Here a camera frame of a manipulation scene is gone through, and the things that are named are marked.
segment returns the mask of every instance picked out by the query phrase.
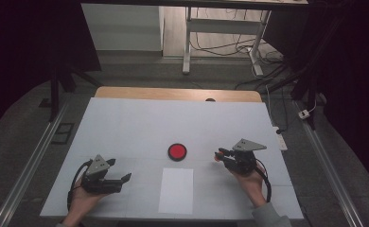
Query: hand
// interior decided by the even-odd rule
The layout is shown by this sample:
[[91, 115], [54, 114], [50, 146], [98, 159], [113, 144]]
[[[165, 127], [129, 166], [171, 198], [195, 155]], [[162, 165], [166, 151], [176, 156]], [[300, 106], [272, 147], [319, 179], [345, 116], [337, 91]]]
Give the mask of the hand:
[[80, 185], [81, 178], [75, 183], [70, 210], [62, 223], [68, 227], [77, 226], [102, 198], [109, 195], [88, 193]]
[[[260, 165], [257, 165], [262, 172], [265, 172], [265, 169]], [[262, 194], [262, 177], [256, 172], [253, 171], [249, 176], [242, 176], [237, 174], [234, 171], [229, 170], [240, 183], [241, 188], [246, 192], [250, 201], [252, 201], [255, 208], [260, 207], [267, 203], [263, 194]]]

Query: white wall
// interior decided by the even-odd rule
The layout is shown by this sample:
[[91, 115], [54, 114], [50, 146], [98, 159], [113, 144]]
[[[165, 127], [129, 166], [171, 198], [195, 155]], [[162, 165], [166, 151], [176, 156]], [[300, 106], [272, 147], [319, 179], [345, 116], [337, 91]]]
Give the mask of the white wall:
[[162, 50], [162, 7], [102, 4], [81, 7], [96, 50]]

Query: person's left hand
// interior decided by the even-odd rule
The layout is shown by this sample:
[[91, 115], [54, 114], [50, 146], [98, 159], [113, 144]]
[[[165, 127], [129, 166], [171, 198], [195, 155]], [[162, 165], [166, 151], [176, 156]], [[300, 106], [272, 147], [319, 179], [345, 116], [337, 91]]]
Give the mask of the person's left hand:
[[88, 193], [80, 185], [81, 178], [75, 183], [70, 210], [62, 223], [68, 227], [77, 226], [102, 198], [109, 195]]

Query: wooden floor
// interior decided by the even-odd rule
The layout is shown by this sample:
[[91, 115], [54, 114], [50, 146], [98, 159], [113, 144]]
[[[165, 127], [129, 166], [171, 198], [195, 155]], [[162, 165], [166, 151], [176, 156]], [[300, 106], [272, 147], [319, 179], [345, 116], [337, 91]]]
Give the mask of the wooden floor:
[[[165, 7], [165, 32], [164, 32], [164, 57], [182, 57], [185, 51], [185, 14], [186, 8]], [[260, 10], [246, 10], [246, 9], [206, 9], [206, 8], [193, 8], [191, 11], [192, 18], [209, 18], [209, 19], [221, 19], [221, 20], [247, 20], [247, 21], [259, 21], [261, 11]], [[243, 49], [243, 53], [235, 53], [236, 43], [237, 46], [252, 45], [253, 38], [251, 35], [237, 35], [237, 34], [212, 34], [212, 33], [191, 33], [190, 42], [191, 57], [225, 57], [225, 58], [245, 58], [249, 56], [246, 50]], [[216, 52], [220, 55], [213, 53], [196, 50], [203, 48], [211, 48], [214, 46], [225, 46], [222, 48], [208, 49], [209, 51]], [[267, 52], [271, 52], [274, 49], [268, 44], [261, 44], [259, 50], [262, 55]]]

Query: person's right hand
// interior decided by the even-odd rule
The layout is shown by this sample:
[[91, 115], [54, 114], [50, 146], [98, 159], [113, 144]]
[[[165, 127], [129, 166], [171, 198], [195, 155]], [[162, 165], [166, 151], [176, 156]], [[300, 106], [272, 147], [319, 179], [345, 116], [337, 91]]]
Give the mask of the person's right hand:
[[[265, 169], [260, 165], [257, 165], [262, 172], [265, 172]], [[256, 172], [253, 171], [248, 176], [242, 176], [237, 174], [234, 171], [230, 171], [237, 181], [240, 183], [241, 188], [246, 192], [250, 201], [252, 201], [255, 208], [260, 207], [267, 203], [263, 194], [262, 194], [262, 177]]]

